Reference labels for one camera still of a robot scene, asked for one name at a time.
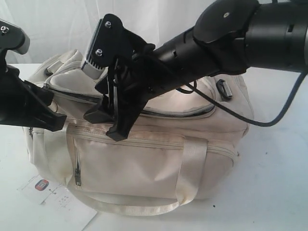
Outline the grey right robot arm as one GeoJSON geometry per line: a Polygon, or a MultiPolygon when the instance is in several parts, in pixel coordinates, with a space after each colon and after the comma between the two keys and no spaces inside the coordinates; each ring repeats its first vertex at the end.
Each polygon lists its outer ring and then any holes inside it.
{"type": "Polygon", "coordinates": [[[108,137],[121,141],[149,100],[172,90],[200,93],[196,81],[220,74],[239,75],[250,67],[298,72],[289,97],[270,122],[237,119],[259,127],[276,125],[289,109],[308,73],[308,3],[261,4],[257,0],[217,0],[195,25],[160,48],[106,14],[90,41],[82,70],[108,69],[95,88],[103,98],[84,114],[93,124],[111,123],[108,137]]]}

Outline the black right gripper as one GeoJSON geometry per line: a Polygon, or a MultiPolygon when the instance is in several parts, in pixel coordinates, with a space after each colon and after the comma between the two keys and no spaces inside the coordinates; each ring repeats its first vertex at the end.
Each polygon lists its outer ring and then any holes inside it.
{"type": "Polygon", "coordinates": [[[183,94],[193,92],[185,89],[187,83],[168,73],[167,67],[153,56],[154,49],[154,44],[147,43],[130,59],[117,56],[95,86],[104,96],[83,118],[92,124],[114,123],[106,133],[114,141],[128,138],[149,100],[172,90],[183,94]]]}

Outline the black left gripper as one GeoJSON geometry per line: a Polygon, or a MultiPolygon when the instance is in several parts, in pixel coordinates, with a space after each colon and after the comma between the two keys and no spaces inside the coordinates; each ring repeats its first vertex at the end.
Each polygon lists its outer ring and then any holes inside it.
{"type": "Polygon", "coordinates": [[[0,124],[59,131],[67,116],[52,111],[54,93],[19,78],[19,69],[0,68],[0,124]]]}

